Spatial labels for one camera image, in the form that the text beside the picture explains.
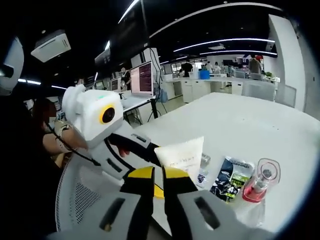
black ceiling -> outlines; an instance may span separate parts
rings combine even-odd
[[[77,5],[42,11],[22,10],[16,26],[25,57],[21,78],[39,81],[48,86],[68,87],[72,86],[77,78],[94,75],[95,57],[104,50],[111,32],[132,0],[104,2],[97,7]],[[276,1],[255,2],[281,7]],[[176,19],[222,3],[223,1],[213,0],[144,0],[147,30],[151,35]],[[210,52],[208,47],[211,46],[206,45],[173,53],[175,49],[201,42],[227,38],[267,39],[268,13],[283,14],[277,10],[256,6],[233,6],[207,11],[163,30],[150,39],[150,44],[158,48],[161,61],[168,61],[184,55],[196,56],[202,52]],[[66,32],[71,45],[70,51],[46,63],[31,56],[30,53],[39,39],[60,29]],[[264,51],[266,44],[228,42],[224,46],[227,49],[251,48]],[[23,90],[23,86],[19,89],[26,95],[25,98],[34,95],[36,91],[34,87],[30,91]],[[56,89],[49,89],[50,87],[47,88],[46,95],[56,95]]]

ceiling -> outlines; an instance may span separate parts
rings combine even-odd
[[[47,87],[42,89],[37,85],[27,87],[27,84],[19,83],[16,92],[25,99],[34,98],[39,94],[53,96],[57,95],[57,91],[63,94],[63,90],[53,89],[51,85],[67,88],[74,85],[74,81],[78,78],[87,78],[96,73],[94,59],[103,52],[111,33],[132,0],[104,2],[96,7],[77,5],[77,8],[53,7],[46,11],[21,10],[15,28],[24,50],[21,78],[41,82],[42,86]],[[255,2],[281,7],[276,1]],[[213,5],[223,4],[223,1],[144,0],[143,4],[147,30],[151,35],[181,17]],[[186,55],[195,57],[199,53],[212,51],[208,49],[212,46],[204,45],[173,52],[175,49],[201,42],[227,38],[267,39],[268,13],[283,14],[274,9],[256,6],[232,6],[207,11],[161,31],[150,39],[150,44],[158,48],[162,62]],[[65,30],[71,50],[45,63],[31,56],[36,42],[56,30]],[[228,50],[265,51],[266,49],[266,44],[261,42],[237,41],[228,42],[224,46]]]

camera lens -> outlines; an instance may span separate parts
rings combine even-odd
[[[104,124],[111,122],[112,119],[114,119],[115,116],[115,109],[113,107],[109,107],[107,110],[105,110],[103,116],[102,116],[102,122]]]

